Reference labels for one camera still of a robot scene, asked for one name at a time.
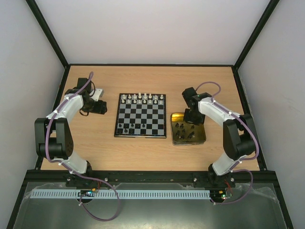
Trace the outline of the gold metal tin tray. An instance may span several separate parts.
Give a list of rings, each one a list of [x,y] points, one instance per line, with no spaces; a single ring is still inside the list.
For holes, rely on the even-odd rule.
[[[204,125],[194,125],[195,128],[192,130],[191,126],[193,124],[186,123],[183,120],[184,113],[172,113],[171,122],[171,133],[172,133],[172,143],[174,146],[186,146],[186,145],[202,145],[206,141],[206,134]],[[194,136],[188,139],[188,135],[194,132]]]

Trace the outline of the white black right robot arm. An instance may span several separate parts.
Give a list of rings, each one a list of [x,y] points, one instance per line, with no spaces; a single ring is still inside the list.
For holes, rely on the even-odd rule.
[[[198,94],[190,87],[182,92],[187,104],[184,121],[193,125],[203,124],[209,117],[223,129],[222,155],[208,167],[208,182],[218,187],[224,182],[225,175],[244,160],[256,159],[259,144],[256,128],[251,115],[233,112],[218,103],[208,93]]]

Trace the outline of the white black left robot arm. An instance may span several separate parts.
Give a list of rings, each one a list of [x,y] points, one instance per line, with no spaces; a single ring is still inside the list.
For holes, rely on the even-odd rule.
[[[100,99],[104,90],[96,88],[92,78],[93,72],[88,78],[79,78],[77,86],[66,91],[60,104],[45,118],[38,118],[34,123],[37,155],[85,179],[91,175],[92,167],[74,150],[69,123],[78,112],[84,116],[107,112],[107,103]]]

